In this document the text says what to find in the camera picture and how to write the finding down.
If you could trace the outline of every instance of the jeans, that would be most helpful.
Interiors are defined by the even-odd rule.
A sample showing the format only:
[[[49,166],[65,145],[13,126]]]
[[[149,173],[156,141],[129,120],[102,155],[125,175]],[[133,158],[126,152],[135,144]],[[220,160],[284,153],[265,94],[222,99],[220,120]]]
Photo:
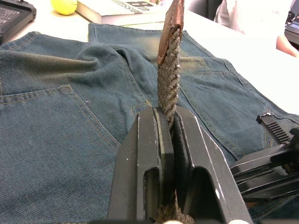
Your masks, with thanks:
[[[117,150],[137,113],[158,104],[160,36],[91,23],[89,42],[31,32],[0,46],[1,223],[107,217]],[[257,115],[271,112],[287,130],[299,125],[185,31],[180,67],[178,105],[197,116],[229,165],[273,146]],[[298,210],[292,196],[250,213],[299,218]]]

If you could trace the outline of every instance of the leather tag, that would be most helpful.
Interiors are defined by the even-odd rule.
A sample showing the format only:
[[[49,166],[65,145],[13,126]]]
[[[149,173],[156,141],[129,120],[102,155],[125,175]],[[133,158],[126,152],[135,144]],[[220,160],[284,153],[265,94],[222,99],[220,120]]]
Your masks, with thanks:
[[[167,50],[169,48],[169,38],[173,32],[180,28],[180,37],[182,39],[182,32],[184,26],[184,0],[173,0],[169,7],[164,22],[164,27],[160,39],[157,63],[163,63]]]

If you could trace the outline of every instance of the jeans pocket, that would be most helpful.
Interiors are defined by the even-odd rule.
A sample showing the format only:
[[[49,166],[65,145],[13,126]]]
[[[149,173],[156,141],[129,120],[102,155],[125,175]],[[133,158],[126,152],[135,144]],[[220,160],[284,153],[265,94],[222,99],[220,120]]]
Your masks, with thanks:
[[[0,97],[0,222],[106,217],[118,147],[70,85]]]

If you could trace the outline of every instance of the table surface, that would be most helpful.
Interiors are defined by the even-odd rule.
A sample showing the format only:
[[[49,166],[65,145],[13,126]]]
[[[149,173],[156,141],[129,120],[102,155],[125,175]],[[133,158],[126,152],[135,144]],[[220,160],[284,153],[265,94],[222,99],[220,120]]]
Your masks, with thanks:
[[[56,13],[50,0],[27,0],[37,9],[35,21],[27,24],[10,41],[30,31],[63,39],[87,41],[88,23],[73,13],[63,16]],[[162,29],[163,23],[140,24],[131,27]],[[288,113],[299,115],[294,103],[298,94],[299,59],[267,45],[270,41],[248,36],[185,10],[184,29],[214,56],[229,60],[235,69],[258,91]]]

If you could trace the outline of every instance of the tennis ball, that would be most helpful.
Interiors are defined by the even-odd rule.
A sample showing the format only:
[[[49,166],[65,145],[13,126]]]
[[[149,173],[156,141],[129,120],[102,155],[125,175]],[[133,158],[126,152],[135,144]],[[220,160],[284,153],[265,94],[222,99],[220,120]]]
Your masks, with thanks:
[[[77,0],[51,0],[52,7],[62,15],[70,15],[76,11]]]

